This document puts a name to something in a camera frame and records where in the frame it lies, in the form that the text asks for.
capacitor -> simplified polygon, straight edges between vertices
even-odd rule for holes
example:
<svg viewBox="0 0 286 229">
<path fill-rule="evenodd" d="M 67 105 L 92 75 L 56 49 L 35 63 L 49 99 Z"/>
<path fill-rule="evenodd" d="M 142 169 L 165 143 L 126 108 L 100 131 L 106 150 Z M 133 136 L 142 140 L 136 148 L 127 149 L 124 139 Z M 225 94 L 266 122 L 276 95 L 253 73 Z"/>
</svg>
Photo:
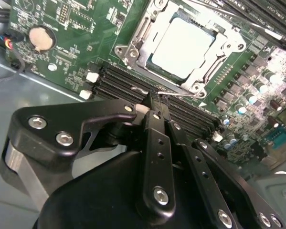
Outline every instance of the capacitor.
<svg viewBox="0 0 286 229">
<path fill-rule="evenodd" d="M 277 74 L 275 74 L 273 72 L 267 72 L 264 75 L 264 77 L 267 80 L 269 80 L 270 83 L 280 83 L 280 82 L 282 82 L 282 78 L 279 75 L 277 75 Z"/>
<path fill-rule="evenodd" d="M 246 107 L 245 107 L 243 104 L 237 104 L 237 105 L 235 106 L 235 109 L 236 109 L 237 112 L 238 112 L 239 114 L 241 114 L 241 115 L 247 112 L 247 109 L 246 109 Z"/>
<path fill-rule="evenodd" d="M 248 100 L 249 104 L 255 104 L 257 101 L 257 97 L 252 93 L 248 93 L 246 95 L 246 99 Z"/>
<path fill-rule="evenodd" d="M 259 82 L 255 85 L 255 87 L 257 88 L 257 90 L 263 94 L 263 93 L 266 93 L 268 91 L 268 87 L 263 84 L 262 82 Z"/>
<path fill-rule="evenodd" d="M 227 136 L 227 141 L 228 141 L 231 145 L 233 145 L 234 143 L 237 142 L 237 139 L 235 138 L 235 135 L 234 135 L 234 134 L 230 134 L 230 135 Z"/>
<path fill-rule="evenodd" d="M 268 120 L 269 124 L 270 124 L 272 127 L 274 127 L 274 128 L 277 128 L 277 127 L 280 125 L 280 124 L 276 121 L 276 119 L 273 118 L 272 116 L 269 116 L 269 117 L 267 118 L 267 120 Z"/>
<path fill-rule="evenodd" d="M 248 141 L 249 140 L 249 135 L 247 135 L 247 134 L 243 135 L 242 139 L 245 142 Z"/>
<path fill-rule="evenodd" d="M 222 142 L 222 145 L 223 145 L 223 147 L 224 147 L 225 149 L 229 149 L 229 148 L 231 147 L 231 144 L 228 143 L 227 140 L 224 140 L 224 141 Z"/>
<path fill-rule="evenodd" d="M 271 100 L 271 101 L 270 101 L 270 106 L 271 106 L 273 109 L 275 109 L 276 111 L 282 110 L 281 105 L 280 105 L 277 101 L 275 101 L 275 100 Z"/>
<path fill-rule="evenodd" d="M 229 118 L 228 118 L 227 115 L 223 115 L 223 116 L 221 117 L 221 120 L 222 120 L 222 123 L 223 123 L 224 125 L 229 125 L 229 124 L 230 124 L 230 120 L 229 120 Z"/>
</svg>

